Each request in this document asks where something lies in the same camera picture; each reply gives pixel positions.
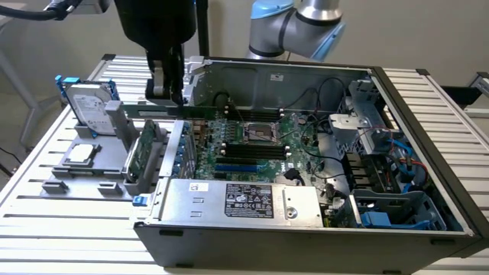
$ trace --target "white wall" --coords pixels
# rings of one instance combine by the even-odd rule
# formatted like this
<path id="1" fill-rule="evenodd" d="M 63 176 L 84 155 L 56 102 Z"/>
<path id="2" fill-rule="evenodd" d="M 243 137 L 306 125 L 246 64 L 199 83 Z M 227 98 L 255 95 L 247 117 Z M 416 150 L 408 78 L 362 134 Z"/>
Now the white wall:
<path id="1" fill-rule="evenodd" d="M 48 1 L 18 2 L 35 10 Z M 212 55 L 246 55 L 252 2 L 211 0 Z M 451 85 L 489 71 L 488 0 L 342 0 L 342 8 L 348 28 L 328 62 L 425 68 Z M 56 92 L 58 74 L 87 77 L 104 53 L 144 54 L 123 34 L 114 6 L 106 15 L 71 16 L 63 22 L 15 20 L 0 47 L 36 94 Z M 187 53 L 199 53 L 195 40 Z"/>

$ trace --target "motherboard chip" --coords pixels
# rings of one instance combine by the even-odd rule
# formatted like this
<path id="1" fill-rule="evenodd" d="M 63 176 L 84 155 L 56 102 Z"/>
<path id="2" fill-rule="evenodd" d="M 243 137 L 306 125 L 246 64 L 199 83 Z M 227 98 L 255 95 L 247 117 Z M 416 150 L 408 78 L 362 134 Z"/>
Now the motherboard chip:
<path id="1" fill-rule="evenodd" d="M 247 123 L 244 125 L 244 137 L 250 141 L 278 142 L 278 130 L 274 123 L 258 124 Z"/>

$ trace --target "warning label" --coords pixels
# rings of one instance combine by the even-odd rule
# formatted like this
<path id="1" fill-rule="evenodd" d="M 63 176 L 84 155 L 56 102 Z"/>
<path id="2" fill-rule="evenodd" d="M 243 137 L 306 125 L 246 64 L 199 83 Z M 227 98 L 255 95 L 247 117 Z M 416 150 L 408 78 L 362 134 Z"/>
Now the warning label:
<path id="1" fill-rule="evenodd" d="M 272 186 L 227 184 L 224 213 L 228 217 L 272 219 Z"/>

